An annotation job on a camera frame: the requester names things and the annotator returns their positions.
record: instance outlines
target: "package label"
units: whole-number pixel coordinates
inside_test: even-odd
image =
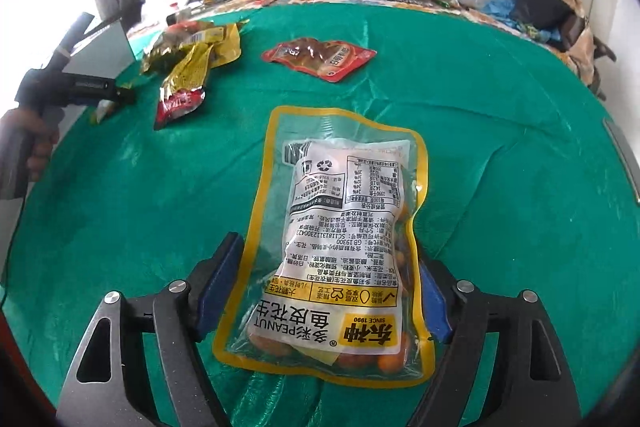
[[[398,353],[402,283],[393,256],[407,141],[286,144],[292,186],[283,261],[248,322],[291,346]]]

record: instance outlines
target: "metal screw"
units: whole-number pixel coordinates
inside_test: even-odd
[[[522,298],[527,302],[537,302],[538,294],[531,290],[524,290],[524,292],[522,292]]]
[[[177,279],[171,283],[169,283],[169,291],[171,293],[180,293],[187,288],[187,283],[182,279]]]
[[[119,292],[109,292],[107,293],[107,295],[104,296],[104,301],[107,304],[113,304],[114,302],[118,302],[118,299],[120,299]]]
[[[456,284],[456,288],[458,288],[462,293],[471,293],[476,289],[474,284],[466,279],[458,281],[458,283]]]

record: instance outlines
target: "green cloth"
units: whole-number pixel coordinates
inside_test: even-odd
[[[246,233],[271,110],[337,105],[422,135],[430,182],[417,237],[483,291],[539,293],[590,408],[640,334],[640,210],[600,103],[546,50],[449,16],[313,4],[250,19],[242,57],[213,70],[196,112],[152,131],[160,79],[139,78],[137,105],[99,126],[84,115],[34,188],[4,311],[47,396],[57,402],[105,293],[154,293],[211,255],[228,230]],[[378,54],[339,84],[261,61],[303,36]],[[130,68],[122,81],[135,77]],[[399,427],[426,388],[253,374],[213,359],[211,339],[200,352],[234,425]],[[490,344],[463,423],[481,408]],[[157,354],[149,365],[161,419],[173,422]]]

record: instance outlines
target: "human hand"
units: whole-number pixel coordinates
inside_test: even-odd
[[[38,181],[45,167],[49,163],[53,146],[58,143],[60,133],[57,129],[51,129],[44,123],[36,112],[16,108],[7,111],[0,118],[0,134],[4,135],[10,129],[26,129],[32,132],[36,139],[30,158],[27,160],[27,168],[31,171],[31,180]]]

